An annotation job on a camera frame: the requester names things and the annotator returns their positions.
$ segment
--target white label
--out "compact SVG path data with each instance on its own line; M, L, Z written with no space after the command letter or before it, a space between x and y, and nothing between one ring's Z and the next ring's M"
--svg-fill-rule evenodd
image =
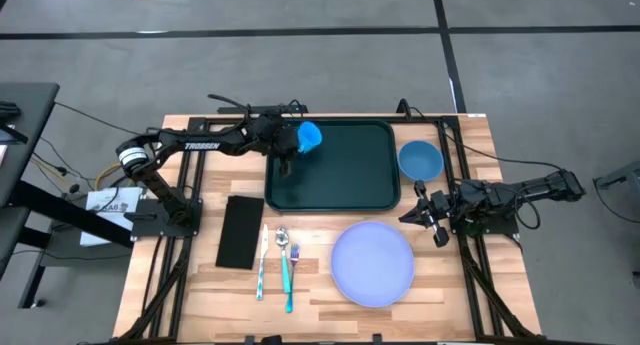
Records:
M217 150L220 147L220 143L187 143L184 146L185 150Z

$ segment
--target black table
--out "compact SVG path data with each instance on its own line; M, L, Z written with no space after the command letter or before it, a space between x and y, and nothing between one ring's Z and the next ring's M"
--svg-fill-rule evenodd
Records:
M104 246L80 248L78 240L80 232L84 231L118 244L114 246L120 248L120 254L122 250L133 248L129 230L68 202L64 197L54 196L21 180L55 106L59 89L60 86L53 83L0 83L0 100L13 102L22 110L22 114L10 120L9 124L15 125L15 130L28 137L26 144L9 145L0 165L0 279L18 242L56 254L72 251L74 256L91 253L96 257L96 254L100 256L110 252L109 247ZM49 232L42 232L25 227L30 211L75 228L61 232L53 232L50 228ZM19 307L32 306L45 266L49 266L46 264L48 260L51 259L43 259L40 253Z

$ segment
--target blue cup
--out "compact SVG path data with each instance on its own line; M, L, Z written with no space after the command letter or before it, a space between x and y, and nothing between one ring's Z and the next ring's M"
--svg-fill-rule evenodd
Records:
M305 121L298 128L298 152L306 154L313 150L322 142L322 133L318 127L310 122Z
M411 180L429 181L437 178L444 168L440 150L426 141L411 141L398 154L400 170Z

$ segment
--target fork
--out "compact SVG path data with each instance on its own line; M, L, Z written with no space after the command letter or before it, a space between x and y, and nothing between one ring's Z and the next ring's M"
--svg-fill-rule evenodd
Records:
M290 313L293 311L293 275L296 271L296 264L300 258L300 244L291 245L291 292L289 293L289 298L287 299L287 306L285 311Z

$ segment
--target dark green tray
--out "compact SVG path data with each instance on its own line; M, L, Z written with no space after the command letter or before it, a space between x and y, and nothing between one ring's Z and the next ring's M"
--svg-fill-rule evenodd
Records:
M400 178L391 126L378 120L313 121L322 144L291 164L267 159L265 201L278 211L384 211L400 200Z

